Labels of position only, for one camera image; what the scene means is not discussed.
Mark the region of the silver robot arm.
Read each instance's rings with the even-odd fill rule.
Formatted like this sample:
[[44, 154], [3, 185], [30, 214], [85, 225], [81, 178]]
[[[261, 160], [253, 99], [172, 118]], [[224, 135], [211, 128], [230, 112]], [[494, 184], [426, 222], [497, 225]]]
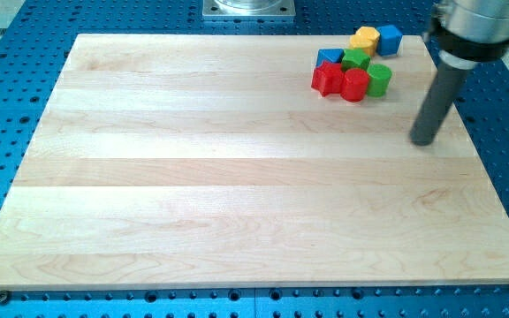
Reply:
[[509, 49], [509, 0], [439, 0], [422, 39], [436, 39], [442, 62], [471, 70]]

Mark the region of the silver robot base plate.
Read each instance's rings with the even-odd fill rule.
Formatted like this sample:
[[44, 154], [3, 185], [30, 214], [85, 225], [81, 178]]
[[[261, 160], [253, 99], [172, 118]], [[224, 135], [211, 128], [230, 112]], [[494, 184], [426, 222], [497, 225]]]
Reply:
[[293, 20], [294, 0], [203, 0], [206, 20]]

